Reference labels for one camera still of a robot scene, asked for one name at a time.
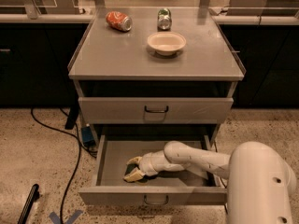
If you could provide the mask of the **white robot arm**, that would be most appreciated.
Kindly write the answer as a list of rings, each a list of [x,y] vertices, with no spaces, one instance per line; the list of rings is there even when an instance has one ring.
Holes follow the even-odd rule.
[[[130,159],[124,180],[135,182],[192,165],[228,181],[229,224],[293,224],[290,196],[296,189],[295,173],[263,143],[246,142],[227,155],[171,141],[160,151]]]

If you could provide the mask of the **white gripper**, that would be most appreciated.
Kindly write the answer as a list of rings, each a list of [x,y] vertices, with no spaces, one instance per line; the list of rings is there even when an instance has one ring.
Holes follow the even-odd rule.
[[[123,178],[126,182],[136,182],[141,180],[144,175],[154,176],[158,174],[152,164],[151,154],[144,155],[142,158],[140,156],[133,157],[127,162],[127,165],[131,164],[138,165],[139,169],[128,167]]]

